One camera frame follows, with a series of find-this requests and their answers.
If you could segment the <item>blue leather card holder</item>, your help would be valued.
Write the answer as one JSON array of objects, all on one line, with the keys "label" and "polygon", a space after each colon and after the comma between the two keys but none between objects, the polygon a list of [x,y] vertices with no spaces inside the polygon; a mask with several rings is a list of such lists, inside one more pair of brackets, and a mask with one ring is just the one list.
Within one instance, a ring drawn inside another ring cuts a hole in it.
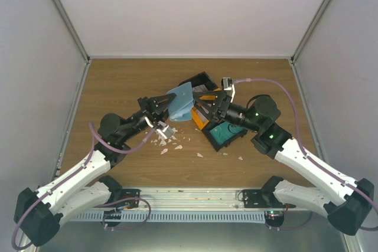
[{"label": "blue leather card holder", "polygon": [[169,119],[172,122],[184,122],[192,119],[192,108],[194,107],[193,87],[191,82],[184,83],[167,94],[175,94],[176,97],[168,106]]}]

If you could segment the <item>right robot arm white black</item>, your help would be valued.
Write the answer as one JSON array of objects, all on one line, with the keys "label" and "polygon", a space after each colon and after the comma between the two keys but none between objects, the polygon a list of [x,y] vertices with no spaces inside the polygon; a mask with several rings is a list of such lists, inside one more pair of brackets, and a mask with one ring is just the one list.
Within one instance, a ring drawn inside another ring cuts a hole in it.
[{"label": "right robot arm white black", "polygon": [[269,208],[294,205],[325,217],[343,234],[361,230],[374,198],[374,185],[342,174],[301,148],[298,139],[275,121],[280,116],[275,101],[267,94],[252,97],[247,107],[232,103],[225,91],[195,92],[194,105],[209,121],[227,122],[255,133],[251,142],[263,155],[278,161],[312,183],[303,187],[272,176],[261,187],[261,198]]}]

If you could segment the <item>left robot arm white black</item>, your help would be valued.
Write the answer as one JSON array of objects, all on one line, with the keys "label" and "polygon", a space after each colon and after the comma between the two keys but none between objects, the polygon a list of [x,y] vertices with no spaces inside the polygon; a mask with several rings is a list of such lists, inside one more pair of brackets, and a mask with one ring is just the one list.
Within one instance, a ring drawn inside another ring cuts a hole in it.
[{"label": "left robot arm white black", "polygon": [[[60,227],[71,217],[91,207],[115,207],[120,204],[122,193],[116,189],[112,178],[86,185],[108,172],[134,153],[157,132],[166,137],[172,133],[167,125],[168,107],[174,93],[138,99],[139,111],[129,118],[108,113],[100,121],[98,130],[89,125],[92,133],[90,152],[66,173],[36,190],[25,188],[18,194],[15,207],[15,230],[11,245],[16,251],[30,246],[40,247],[50,241]],[[142,144],[134,148],[126,141],[139,133],[147,134]]]}]

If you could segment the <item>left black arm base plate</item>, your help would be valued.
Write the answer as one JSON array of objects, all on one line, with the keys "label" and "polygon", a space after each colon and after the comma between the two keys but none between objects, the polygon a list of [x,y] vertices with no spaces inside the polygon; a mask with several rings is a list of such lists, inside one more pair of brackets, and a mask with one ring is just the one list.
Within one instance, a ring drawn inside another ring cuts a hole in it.
[{"label": "left black arm base plate", "polygon": [[110,199],[107,203],[103,205],[98,205],[96,208],[123,208],[132,209],[139,207],[139,197],[141,195],[140,189],[123,189],[121,190],[120,197],[116,201],[115,199]]}]

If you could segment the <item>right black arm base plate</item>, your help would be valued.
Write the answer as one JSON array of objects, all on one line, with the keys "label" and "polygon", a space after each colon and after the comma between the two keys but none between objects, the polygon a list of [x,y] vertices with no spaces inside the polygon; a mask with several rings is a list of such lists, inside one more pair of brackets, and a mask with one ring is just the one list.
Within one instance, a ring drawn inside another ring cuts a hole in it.
[{"label": "right black arm base plate", "polygon": [[243,203],[244,208],[286,208],[273,193],[261,189],[243,189],[237,194],[237,199]]}]

